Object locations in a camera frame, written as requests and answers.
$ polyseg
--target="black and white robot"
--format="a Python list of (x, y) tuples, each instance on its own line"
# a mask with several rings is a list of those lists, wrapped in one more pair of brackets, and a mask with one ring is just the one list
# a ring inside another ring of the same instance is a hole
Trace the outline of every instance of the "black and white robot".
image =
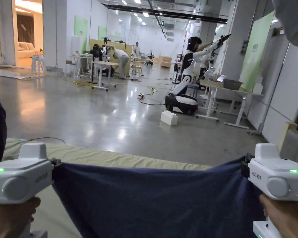
[(173, 111), (177, 108), (182, 113), (187, 115), (193, 115), (198, 109), (198, 100), (192, 96), (186, 95), (187, 85), (193, 82), (194, 75), (194, 62), (203, 63), (207, 57), (219, 47), (221, 47), (229, 38), (227, 35), (212, 45), (206, 47), (204, 50), (196, 52), (201, 39), (198, 37), (191, 37), (188, 41), (187, 50), (183, 57), (183, 66), (181, 70), (181, 82), (175, 87), (172, 93), (169, 93), (165, 97), (165, 107), (168, 111)]

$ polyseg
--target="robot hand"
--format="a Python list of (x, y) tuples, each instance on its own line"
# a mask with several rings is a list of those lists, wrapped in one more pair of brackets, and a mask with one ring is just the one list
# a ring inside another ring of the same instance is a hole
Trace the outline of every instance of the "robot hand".
[[(16, 160), (0, 162), (0, 204), (22, 204), (53, 183), (59, 160), (48, 160), (44, 143), (22, 145)], [(46, 231), (30, 233), (30, 221), (20, 238), (47, 238)]]
[[(247, 164), (243, 175), (272, 200), (298, 201), (298, 163), (281, 159), (274, 144), (257, 144), (255, 158)], [(281, 238), (270, 219), (253, 223), (259, 238)]]

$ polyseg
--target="beige sofa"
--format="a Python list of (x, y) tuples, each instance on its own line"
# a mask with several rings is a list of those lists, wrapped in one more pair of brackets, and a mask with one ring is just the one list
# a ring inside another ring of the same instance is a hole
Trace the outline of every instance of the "beige sofa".
[(32, 58), (33, 55), (38, 54), (32, 43), (18, 42), (18, 58)]

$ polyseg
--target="green poster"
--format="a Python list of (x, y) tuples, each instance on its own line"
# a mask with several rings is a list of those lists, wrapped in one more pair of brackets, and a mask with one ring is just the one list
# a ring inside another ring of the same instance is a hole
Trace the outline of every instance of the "green poster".
[(102, 40), (107, 35), (107, 28), (98, 26), (98, 40)]
[(252, 92), (261, 69), (260, 64), (269, 34), (271, 22), (275, 12), (257, 20), (253, 24), (250, 41), (247, 47), (240, 82), (243, 82), (242, 88)]
[(87, 44), (87, 28), (88, 28), (88, 23), (85, 18), (82, 18), (80, 16), (75, 16), (75, 30), (74, 34), (75, 36), (80, 36), (81, 37), (81, 44), (82, 44), (82, 49), (81, 49), (81, 54), (86, 50), (86, 44)]

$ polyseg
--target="concrete floor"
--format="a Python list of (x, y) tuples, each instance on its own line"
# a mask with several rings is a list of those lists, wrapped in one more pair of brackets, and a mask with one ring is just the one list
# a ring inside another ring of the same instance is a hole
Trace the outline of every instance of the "concrete floor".
[[(164, 83), (157, 87), (158, 92), (144, 99), (146, 103), (163, 103), (172, 85), (161, 79), (172, 77), (173, 70), (159, 65), (143, 69), (145, 77), (139, 78), (141, 82), (116, 79), (114, 82), (119, 85), (109, 92), (78, 88), (63, 80), (64, 76), (30, 81), (0, 77), (8, 137), (51, 136), (73, 146), (204, 165), (219, 165), (247, 152), (254, 153), (255, 145), (264, 141), (244, 129), (224, 125), (236, 117), (219, 113), (219, 123), (181, 114), (177, 126), (161, 122), (165, 107), (141, 104), (137, 95), (150, 93), (147, 85)], [(219, 108), (226, 110), (229, 104), (219, 103)]]

